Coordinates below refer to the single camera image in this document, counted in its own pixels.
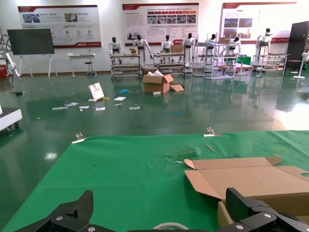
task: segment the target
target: display board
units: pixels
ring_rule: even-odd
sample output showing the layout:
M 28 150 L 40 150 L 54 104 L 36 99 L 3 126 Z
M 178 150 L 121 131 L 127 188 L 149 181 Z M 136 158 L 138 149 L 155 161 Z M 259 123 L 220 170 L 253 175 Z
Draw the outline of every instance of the display board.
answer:
M 14 55 L 54 54 L 50 29 L 8 30 Z
M 24 29 L 50 29 L 55 48 L 101 47 L 97 5 L 18 6 Z
M 123 4 L 125 45 L 140 34 L 149 45 L 161 45 L 168 34 L 174 44 L 197 36 L 198 3 Z
M 223 3 L 220 36 L 241 36 L 243 44 L 254 44 L 266 28 L 273 34 L 272 43 L 288 43 L 291 19 L 296 2 L 234 2 Z

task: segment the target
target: open cardboard box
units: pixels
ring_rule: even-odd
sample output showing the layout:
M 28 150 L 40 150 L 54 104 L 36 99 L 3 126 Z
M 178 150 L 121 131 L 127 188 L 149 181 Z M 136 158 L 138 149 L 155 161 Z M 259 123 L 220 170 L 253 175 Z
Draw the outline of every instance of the open cardboard box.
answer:
M 221 200 L 217 215 L 221 228 L 233 223 L 225 207 L 227 188 L 235 188 L 244 197 L 262 200 L 278 213 L 294 215 L 309 224 L 309 177 L 302 175 L 308 172 L 294 166 L 274 167 L 282 162 L 278 156 L 184 162 L 195 169 L 185 171 L 194 189 Z

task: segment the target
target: black monitor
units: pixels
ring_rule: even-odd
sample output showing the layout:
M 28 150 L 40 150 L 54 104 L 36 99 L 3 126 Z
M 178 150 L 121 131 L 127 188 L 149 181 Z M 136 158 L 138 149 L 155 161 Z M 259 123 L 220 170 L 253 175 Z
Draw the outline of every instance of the black monitor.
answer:
M 54 54 L 50 29 L 8 30 L 14 55 Z

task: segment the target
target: green floor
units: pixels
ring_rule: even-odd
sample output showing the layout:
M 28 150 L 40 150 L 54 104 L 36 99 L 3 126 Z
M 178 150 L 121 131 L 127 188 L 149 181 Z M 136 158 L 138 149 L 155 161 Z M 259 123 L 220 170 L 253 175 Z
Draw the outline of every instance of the green floor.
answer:
M 309 81 L 253 75 L 229 80 L 175 78 L 184 92 L 161 96 L 143 93 L 140 81 L 78 76 L 24 77 L 14 82 L 16 97 L 5 80 L 0 81 L 2 107 L 19 107 L 20 129 L 0 131 L 0 229 L 13 216 L 47 170 L 81 132 L 93 135 L 160 135 L 216 132 L 309 130 Z M 91 103 L 88 85 L 100 82 L 109 101 Z M 122 89 L 128 94 L 120 94 Z M 115 97 L 125 96 L 122 105 Z M 105 106 L 106 111 L 79 111 L 78 106 L 52 111 L 77 102 L 79 106 Z M 131 106 L 140 110 L 129 110 Z

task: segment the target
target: poster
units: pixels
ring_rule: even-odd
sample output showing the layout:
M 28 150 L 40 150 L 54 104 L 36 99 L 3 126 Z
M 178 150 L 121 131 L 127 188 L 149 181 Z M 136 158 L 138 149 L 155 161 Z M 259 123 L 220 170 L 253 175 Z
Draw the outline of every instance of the poster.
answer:
M 101 47 L 98 6 L 18 6 L 23 29 L 51 30 L 55 48 Z
M 287 17 L 296 2 L 223 3 L 220 36 L 241 36 L 241 43 L 254 44 L 270 28 L 272 43 L 288 43 L 291 19 Z
M 125 45 L 140 34 L 149 45 L 161 45 L 165 36 L 174 44 L 192 33 L 197 37 L 198 3 L 123 4 Z

